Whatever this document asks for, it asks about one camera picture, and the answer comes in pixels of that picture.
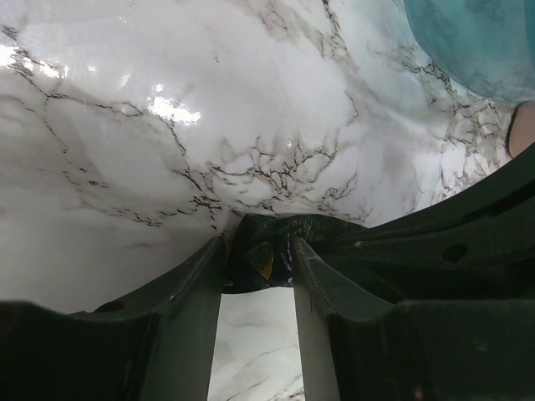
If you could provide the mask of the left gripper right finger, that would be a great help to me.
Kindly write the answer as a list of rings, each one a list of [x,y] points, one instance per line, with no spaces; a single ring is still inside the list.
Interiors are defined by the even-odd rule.
[[[292,251],[306,399],[533,399],[533,149],[437,205]]]

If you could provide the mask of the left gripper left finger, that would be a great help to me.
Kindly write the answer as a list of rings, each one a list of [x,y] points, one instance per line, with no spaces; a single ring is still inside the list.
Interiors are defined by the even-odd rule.
[[[2,399],[206,399],[226,256],[224,240],[212,238],[93,312],[3,302]]]

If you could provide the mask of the dark patterned necktie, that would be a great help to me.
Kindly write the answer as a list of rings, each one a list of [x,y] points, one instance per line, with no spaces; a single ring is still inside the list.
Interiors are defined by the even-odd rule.
[[[222,292],[242,294],[293,285],[292,240],[309,243],[362,231],[360,225],[331,216],[247,214],[233,238]]]

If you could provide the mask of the teal transparent plastic tray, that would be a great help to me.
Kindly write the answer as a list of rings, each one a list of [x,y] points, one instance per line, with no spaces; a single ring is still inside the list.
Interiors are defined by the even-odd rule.
[[[534,100],[534,1],[405,1],[417,43],[471,92],[497,102]]]

